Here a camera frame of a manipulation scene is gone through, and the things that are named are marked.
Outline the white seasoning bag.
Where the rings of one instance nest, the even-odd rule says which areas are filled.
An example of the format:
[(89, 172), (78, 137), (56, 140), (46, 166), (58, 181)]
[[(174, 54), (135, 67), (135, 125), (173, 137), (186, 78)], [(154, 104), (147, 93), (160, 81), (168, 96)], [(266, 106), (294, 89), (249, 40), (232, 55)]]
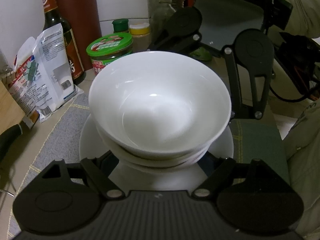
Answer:
[(44, 30), (35, 40), (33, 56), (37, 72), (34, 101), (40, 122), (84, 91), (73, 83), (67, 59), (63, 28), (56, 24)]

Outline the red white seasoning packet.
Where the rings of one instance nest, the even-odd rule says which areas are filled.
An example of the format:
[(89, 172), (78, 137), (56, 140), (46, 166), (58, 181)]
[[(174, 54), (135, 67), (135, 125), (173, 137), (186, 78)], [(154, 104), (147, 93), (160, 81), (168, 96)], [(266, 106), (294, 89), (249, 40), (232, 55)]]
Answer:
[(35, 38), (29, 37), (18, 50), (14, 68), (15, 78), (9, 84), (9, 93), (30, 119), (36, 111), (35, 103), (28, 88), (28, 74), (32, 62), (34, 43)]

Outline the bamboo cutting board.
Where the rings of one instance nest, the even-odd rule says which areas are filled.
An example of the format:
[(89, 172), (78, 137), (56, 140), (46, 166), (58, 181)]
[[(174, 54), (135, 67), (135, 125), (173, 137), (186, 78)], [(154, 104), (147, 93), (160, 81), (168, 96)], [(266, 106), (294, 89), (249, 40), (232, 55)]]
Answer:
[(0, 111), (0, 133), (21, 122), (24, 122), (31, 129), (39, 118), (37, 111), (34, 111), (31, 116), (27, 117), (2, 82)]

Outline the green cap bottle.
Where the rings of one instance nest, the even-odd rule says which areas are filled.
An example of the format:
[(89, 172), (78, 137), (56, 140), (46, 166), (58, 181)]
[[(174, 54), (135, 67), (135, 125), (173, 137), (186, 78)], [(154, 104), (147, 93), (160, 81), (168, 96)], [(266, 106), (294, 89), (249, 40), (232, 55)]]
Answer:
[(128, 33), (129, 20), (127, 18), (116, 19), (112, 21), (114, 33)]

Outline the red knife block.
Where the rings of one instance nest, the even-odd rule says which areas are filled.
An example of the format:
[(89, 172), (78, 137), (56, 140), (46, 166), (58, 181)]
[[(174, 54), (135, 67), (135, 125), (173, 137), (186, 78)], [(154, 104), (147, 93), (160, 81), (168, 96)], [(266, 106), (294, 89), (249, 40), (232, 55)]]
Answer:
[(44, 29), (63, 26), (71, 74), (79, 79), (92, 68), (87, 46), (101, 37), (97, 0), (42, 0)]

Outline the clear plastic bottle red cap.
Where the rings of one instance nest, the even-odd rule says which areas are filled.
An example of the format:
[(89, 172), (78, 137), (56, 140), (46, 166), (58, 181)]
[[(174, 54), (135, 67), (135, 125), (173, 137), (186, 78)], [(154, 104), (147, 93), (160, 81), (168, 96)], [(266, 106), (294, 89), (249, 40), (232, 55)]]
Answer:
[(163, 29), (166, 22), (176, 12), (171, 6), (172, 0), (159, 0), (156, 10), (151, 16), (151, 42), (155, 42), (159, 32)]

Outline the black kitchen knife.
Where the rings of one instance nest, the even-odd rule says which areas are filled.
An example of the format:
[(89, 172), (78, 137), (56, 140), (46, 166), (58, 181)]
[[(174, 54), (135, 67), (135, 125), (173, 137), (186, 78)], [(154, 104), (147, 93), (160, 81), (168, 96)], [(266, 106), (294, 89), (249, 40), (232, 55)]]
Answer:
[(6, 156), (12, 143), (23, 134), (23, 130), (20, 124), (15, 124), (11, 126), (6, 131), (4, 131), (0, 136), (0, 162)]

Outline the green lid sauce jar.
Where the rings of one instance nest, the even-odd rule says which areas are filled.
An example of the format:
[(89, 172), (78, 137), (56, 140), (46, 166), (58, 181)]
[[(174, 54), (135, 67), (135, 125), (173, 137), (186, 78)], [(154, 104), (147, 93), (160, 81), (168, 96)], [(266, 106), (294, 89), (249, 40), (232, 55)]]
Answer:
[(133, 38), (130, 33), (113, 33), (93, 41), (86, 48), (96, 75), (118, 58), (131, 54)]

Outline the white floral bowl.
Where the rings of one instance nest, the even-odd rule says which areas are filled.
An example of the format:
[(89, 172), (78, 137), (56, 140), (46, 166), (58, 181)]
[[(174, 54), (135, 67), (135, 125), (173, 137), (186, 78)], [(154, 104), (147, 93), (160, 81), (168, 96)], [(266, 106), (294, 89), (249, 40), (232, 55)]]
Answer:
[(140, 157), (168, 158), (210, 146), (231, 119), (231, 97), (205, 64), (165, 51), (117, 59), (88, 96), (101, 136)]

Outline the small white plate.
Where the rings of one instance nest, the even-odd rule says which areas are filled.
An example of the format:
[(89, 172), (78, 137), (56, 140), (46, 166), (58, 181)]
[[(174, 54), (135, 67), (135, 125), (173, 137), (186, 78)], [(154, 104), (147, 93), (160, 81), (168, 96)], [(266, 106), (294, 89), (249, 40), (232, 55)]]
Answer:
[(110, 180), (125, 193), (131, 190), (193, 191), (213, 174), (214, 161), (232, 158), (234, 152), (229, 128), (207, 149), (180, 157), (148, 157), (132, 155), (115, 142), (103, 141), (92, 117), (88, 117), (80, 135), (80, 160), (97, 160), (109, 150), (116, 150), (116, 166), (108, 172), (105, 163), (98, 164), (102, 181)]

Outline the yellow lid spice jar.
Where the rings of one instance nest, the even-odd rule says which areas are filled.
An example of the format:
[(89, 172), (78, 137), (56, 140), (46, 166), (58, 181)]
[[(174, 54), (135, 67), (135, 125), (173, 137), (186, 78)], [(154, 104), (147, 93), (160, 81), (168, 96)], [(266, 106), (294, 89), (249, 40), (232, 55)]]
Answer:
[(131, 24), (129, 25), (129, 32), (133, 38), (133, 52), (146, 51), (151, 43), (150, 24)]

